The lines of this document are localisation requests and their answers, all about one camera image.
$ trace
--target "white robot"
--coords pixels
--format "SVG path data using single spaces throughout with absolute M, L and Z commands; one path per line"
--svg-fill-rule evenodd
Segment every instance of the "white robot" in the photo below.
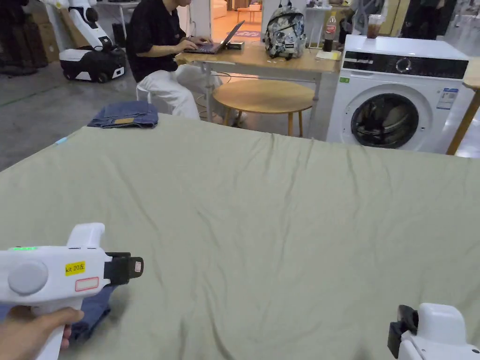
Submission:
M 90 44 L 60 53 L 63 75 L 68 80 L 106 83 L 125 74 L 125 52 L 114 47 L 105 31 L 98 25 L 98 13 L 92 8 L 96 5 L 96 0 L 41 1 L 58 9 L 68 9 L 74 25 Z
M 418 311 L 400 305 L 387 345 L 398 360 L 480 359 L 478 348 L 467 343 L 462 314 L 449 305 L 423 303 Z
M 127 284 L 144 271 L 141 257 L 104 252 L 101 223 L 79 224 L 67 246 L 29 246 L 0 251 L 0 304 L 28 305 L 36 315 L 65 307 L 80 309 L 83 299 L 105 286 Z M 56 360 L 64 327 L 53 331 L 36 360 Z

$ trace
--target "wooden table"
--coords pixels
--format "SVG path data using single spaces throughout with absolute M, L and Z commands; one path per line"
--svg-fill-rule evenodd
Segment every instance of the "wooden table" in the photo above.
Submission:
M 335 60 L 316 59 L 318 50 L 305 49 L 303 56 L 286 61 L 283 58 L 271 59 L 265 52 L 263 44 L 252 43 L 242 51 L 224 50 L 215 55 L 181 53 L 176 56 L 179 64 L 199 63 L 207 74 L 207 118 L 212 121 L 210 95 L 212 93 L 211 72 L 232 72 L 240 74 L 260 75 L 264 79 L 301 80 L 315 83 L 315 91 L 310 112 L 310 126 L 313 123 L 318 103 L 318 93 L 323 72 L 340 72 L 340 62 Z
M 468 127 L 480 107 L 480 58 L 470 59 L 463 85 L 472 89 L 475 92 L 475 95 L 468 106 L 467 112 L 465 113 L 450 146 L 448 147 L 447 155 L 455 155 L 460 143 L 467 133 Z
M 238 8 L 237 9 L 237 23 L 240 21 L 240 13 L 241 12 L 248 12 L 250 13 L 250 22 L 252 22 L 252 13 L 253 13 L 253 22 L 255 22 L 255 13 L 256 12 L 262 12 L 262 10 L 253 10 L 250 8 Z
M 244 80 L 223 84 L 213 97 L 227 107 L 223 124 L 228 124 L 231 109 L 257 114 L 288 114 L 288 135 L 293 135 L 293 113 L 299 115 L 300 137 L 303 136 L 301 112 L 312 107 L 313 90 L 278 80 Z

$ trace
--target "hand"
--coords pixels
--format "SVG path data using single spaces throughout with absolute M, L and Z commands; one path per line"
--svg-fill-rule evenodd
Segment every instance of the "hand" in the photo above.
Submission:
M 53 330 L 83 316 L 83 311 L 65 308 L 35 317 L 29 307 L 15 306 L 0 324 L 0 360 L 34 360 Z M 60 348 L 68 347 L 71 334 L 72 328 L 66 326 Z
M 205 43 L 213 44 L 213 40 L 209 36 L 192 36 L 190 41 L 196 45 L 203 45 Z
M 185 50 L 197 50 L 198 46 L 196 46 L 193 42 L 189 40 L 183 40 L 181 43 L 175 46 L 175 52 L 180 54 Z

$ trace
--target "washing machine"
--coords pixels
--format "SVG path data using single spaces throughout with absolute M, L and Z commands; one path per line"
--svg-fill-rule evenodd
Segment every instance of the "washing machine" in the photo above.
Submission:
M 443 41 L 348 35 L 328 142 L 433 152 L 468 57 Z

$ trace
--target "white pants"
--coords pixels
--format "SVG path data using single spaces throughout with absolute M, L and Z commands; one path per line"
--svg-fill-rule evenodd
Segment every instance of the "white pants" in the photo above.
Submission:
M 222 81 L 218 76 L 212 76 L 212 83 L 216 88 L 222 84 Z M 200 120 L 192 91 L 206 95 L 207 89 L 206 74 L 199 67 L 180 65 L 175 72 L 159 70 L 146 76 L 139 85 L 170 105 L 173 108 L 172 115 Z M 213 111 L 222 116 L 223 106 L 213 98 L 210 100 Z

